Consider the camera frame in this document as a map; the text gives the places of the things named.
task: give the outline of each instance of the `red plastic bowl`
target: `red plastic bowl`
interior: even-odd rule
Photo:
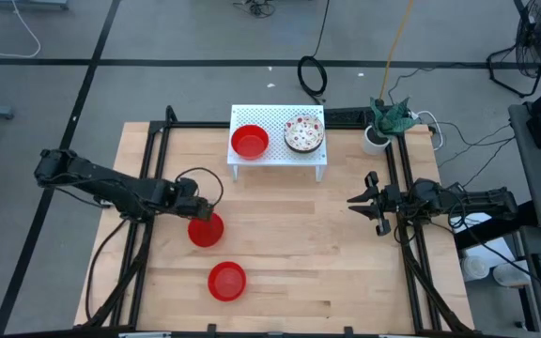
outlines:
[[[191,220],[187,228],[189,239],[193,244],[202,248],[214,245],[223,235],[223,231],[223,220],[216,213],[212,213],[212,217],[208,222],[197,219]]]
[[[233,133],[231,146],[245,160],[255,160],[269,146],[269,135],[258,126],[245,125]]]
[[[245,289],[245,271],[236,263],[223,262],[210,272],[208,289],[220,301],[236,300]]]

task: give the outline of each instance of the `white perforated stand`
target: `white perforated stand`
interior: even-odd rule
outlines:
[[[325,115],[321,105],[233,105],[231,128],[228,140],[226,162],[237,180],[240,166],[311,166],[315,167],[317,182],[323,177],[327,166],[326,137],[320,147],[308,154],[300,154],[286,145],[284,138],[285,123],[297,115],[315,115],[325,124]],[[269,134],[269,147],[262,157],[245,160],[231,146],[233,132],[241,126],[253,124],[262,127]]]

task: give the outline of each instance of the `electric fan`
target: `electric fan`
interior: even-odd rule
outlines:
[[[541,78],[541,0],[531,0],[519,15],[521,18],[518,22],[515,45],[488,56],[487,67],[491,81],[525,98],[535,93]],[[516,50],[517,67],[521,74],[535,79],[532,92],[529,94],[523,94],[494,77],[492,58],[504,54],[500,61],[502,62],[513,50]]]

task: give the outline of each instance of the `wooden table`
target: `wooden table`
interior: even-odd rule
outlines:
[[[115,170],[138,177],[147,128],[148,123],[125,124]],[[216,211],[225,232],[219,243],[202,249],[189,241],[188,221],[156,218],[138,329],[202,331],[215,323],[218,331],[340,333],[352,326],[358,333],[413,333],[399,245],[392,233],[378,237],[376,222],[348,210],[346,203],[363,192],[363,178],[371,170],[378,172],[381,186],[389,184],[385,156],[364,154],[361,138],[361,131],[327,131],[329,162],[320,183],[313,169],[293,167],[244,167],[233,182],[226,165],[228,130],[171,130],[163,177],[174,179],[195,166],[217,173],[224,197]],[[413,128],[406,139],[414,177],[439,180],[427,128]],[[401,170],[397,146],[394,151]],[[154,155],[152,176],[156,160]],[[218,183],[211,176],[190,177],[200,195],[216,199]],[[394,215],[389,219],[394,227]],[[445,218],[436,222],[446,225]],[[118,223],[115,210],[102,212],[94,251]],[[92,312],[116,284],[127,229],[110,240],[98,260]],[[435,286],[472,327],[452,235],[426,226],[425,241]],[[225,260],[239,263],[248,277],[244,294],[228,303],[214,299],[207,288],[209,271]],[[425,293],[418,289],[429,328]],[[130,296],[131,291],[121,322],[128,317]],[[84,298],[85,291],[76,323],[85,322]]]

